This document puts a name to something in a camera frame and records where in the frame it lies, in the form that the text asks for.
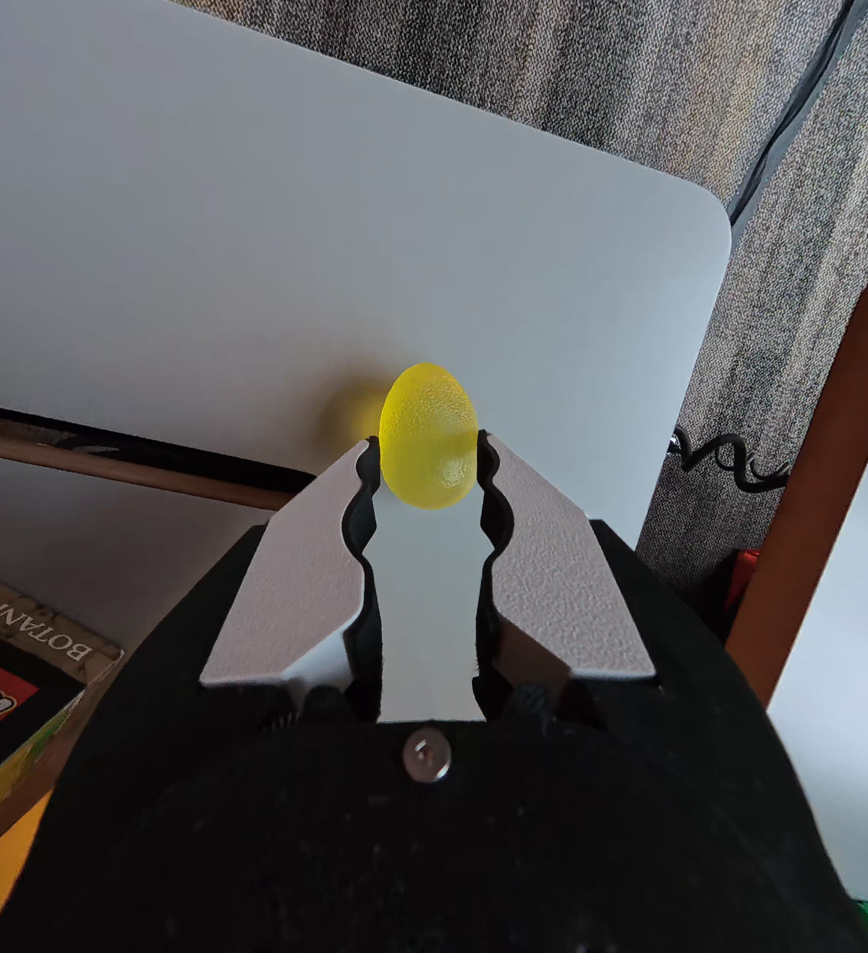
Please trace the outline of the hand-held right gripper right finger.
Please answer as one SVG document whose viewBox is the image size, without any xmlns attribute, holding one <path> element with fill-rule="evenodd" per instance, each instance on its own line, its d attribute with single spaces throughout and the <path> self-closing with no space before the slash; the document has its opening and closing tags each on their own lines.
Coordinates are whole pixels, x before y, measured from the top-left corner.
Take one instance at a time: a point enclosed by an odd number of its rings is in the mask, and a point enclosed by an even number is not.
<svg viewBox="0 0 868 953">
<path fill-rule="evenodd" d="M 521 686 L 554 705 L 577 682 L 654 682 L 656 667 L 583 509 L 497 435 L 477 436 L 492 546 L 475 614 L 473 691 L 488 721 Z"/>
</svg>

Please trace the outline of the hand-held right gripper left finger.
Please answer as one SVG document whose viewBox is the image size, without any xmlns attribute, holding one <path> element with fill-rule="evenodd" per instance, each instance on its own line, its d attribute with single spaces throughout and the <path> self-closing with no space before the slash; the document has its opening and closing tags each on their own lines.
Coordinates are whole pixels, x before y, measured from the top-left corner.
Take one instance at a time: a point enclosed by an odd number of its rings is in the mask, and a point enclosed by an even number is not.
<svg viewBox="0 0 868 953">
<path fill-rule="evenodd" d="M 380 715 L 380 606 L 365 557 L 380 446 L 361 439 L 273 514 L 200 674 L 205 688 L 273 686 L 300 709 L 331 688 Z"/>
</svg>

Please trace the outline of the yellow egg-shaped grip ball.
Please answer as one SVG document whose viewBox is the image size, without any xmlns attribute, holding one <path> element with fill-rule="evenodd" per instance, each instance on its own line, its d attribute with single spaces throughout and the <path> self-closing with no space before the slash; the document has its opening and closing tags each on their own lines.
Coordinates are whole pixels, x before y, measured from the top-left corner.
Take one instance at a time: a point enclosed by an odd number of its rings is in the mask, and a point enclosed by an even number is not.
<svg viewBox="0 0 868 953">
<path fill-rule="evenodd" d="M 459 503 L 476 481 L 479 427 L 460 383 L 439 365 L 406 369 L 384 401 L 380 470 L 391 492 L 423 510 Z"/>
</svg>

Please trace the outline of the black bamboo-print cardboard box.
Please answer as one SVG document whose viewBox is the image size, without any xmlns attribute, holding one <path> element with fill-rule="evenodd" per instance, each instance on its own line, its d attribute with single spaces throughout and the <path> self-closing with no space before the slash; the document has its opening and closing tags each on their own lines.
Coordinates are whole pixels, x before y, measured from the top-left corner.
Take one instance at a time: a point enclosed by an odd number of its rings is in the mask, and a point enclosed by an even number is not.
<svg viewBox="0 0 868 953">
<path fill-rule="evenodd" d="M 125 651 L 0 582 L 0 804 Z"/>
</svg>

